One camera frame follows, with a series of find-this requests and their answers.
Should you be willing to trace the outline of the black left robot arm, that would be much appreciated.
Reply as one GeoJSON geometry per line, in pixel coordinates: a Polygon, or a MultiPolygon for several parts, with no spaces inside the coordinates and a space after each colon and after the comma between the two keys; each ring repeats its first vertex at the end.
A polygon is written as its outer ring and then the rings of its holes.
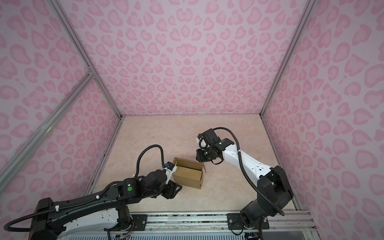
{"type": "Polygon", "coordinates": [[[128,205],[158,196],[173,199],[181,189],[181,185],[168,180],[165,170],[156,170],[145,177],[112,182],[100,192],[77,199],[54,202],[45,198],[35,209],[29,239],[56,240],[68,229],[65,224],[107,209],[122,213],[118,227],[124,228],[128,226],[128,205]]]}

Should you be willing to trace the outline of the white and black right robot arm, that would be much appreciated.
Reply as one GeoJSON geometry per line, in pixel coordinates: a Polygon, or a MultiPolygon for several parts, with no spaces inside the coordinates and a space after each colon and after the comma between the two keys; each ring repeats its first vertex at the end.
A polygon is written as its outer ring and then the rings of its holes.
{"type": "Polygon", "coordinates": [[[285,170],[280,166],[271,167],[245,153],[235,134],[224,127],[208,129],[198,134],[196,160],[213,163],[220,159],[241,170],[243,177],[257,193],[257,198],[240,210],[240,222],[247,228],[260,226],[267,217],[277,214],[284,216],[283,208],[293,199],[294,194],[285,170]]]}

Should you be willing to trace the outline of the brown cardboard paper box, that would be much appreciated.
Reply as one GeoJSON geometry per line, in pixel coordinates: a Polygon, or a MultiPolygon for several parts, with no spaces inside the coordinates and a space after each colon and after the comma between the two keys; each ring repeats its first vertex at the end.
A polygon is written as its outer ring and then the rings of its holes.
{"type": "Polygon", "coordinates": [[[174,182],[195,189],[201,189],[204,181],[204,173],[207,172],[203,163],[174,158],[173,164],[177,167],[173,173],[174,182]]]}

